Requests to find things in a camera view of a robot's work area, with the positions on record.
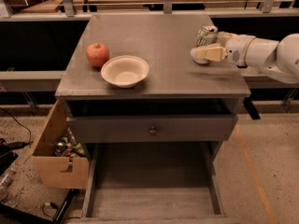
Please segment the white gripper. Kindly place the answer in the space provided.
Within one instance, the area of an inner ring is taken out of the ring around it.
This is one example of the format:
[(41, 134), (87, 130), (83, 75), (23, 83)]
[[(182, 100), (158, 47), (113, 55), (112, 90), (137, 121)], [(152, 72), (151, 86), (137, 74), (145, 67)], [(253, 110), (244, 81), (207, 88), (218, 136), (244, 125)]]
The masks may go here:
[(219, 44), (210, 44), (208, 46), (194, 48), (191, 50), (191, 56), (196, 61), (213, 62), (220, 62), (227, 57), (229, 63), (238, 67), (246, 67), (246, 52), (250, 42), (254, 39), (255, 36), (253, 35), (236, 35), (228, 32), (218, 32), (217, 42)]

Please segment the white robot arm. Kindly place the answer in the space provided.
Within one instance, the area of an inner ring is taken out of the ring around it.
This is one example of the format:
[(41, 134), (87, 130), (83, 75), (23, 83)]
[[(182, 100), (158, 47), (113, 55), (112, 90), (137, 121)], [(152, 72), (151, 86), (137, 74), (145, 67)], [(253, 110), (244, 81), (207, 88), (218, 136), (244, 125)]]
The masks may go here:
[(193, 48), (191, 56), (196, 63), (227, 60), (239, 67), (253, 67), (282, 83), (299, 83), (299, 34), (276, 41), (220, 32), (215, 43)]

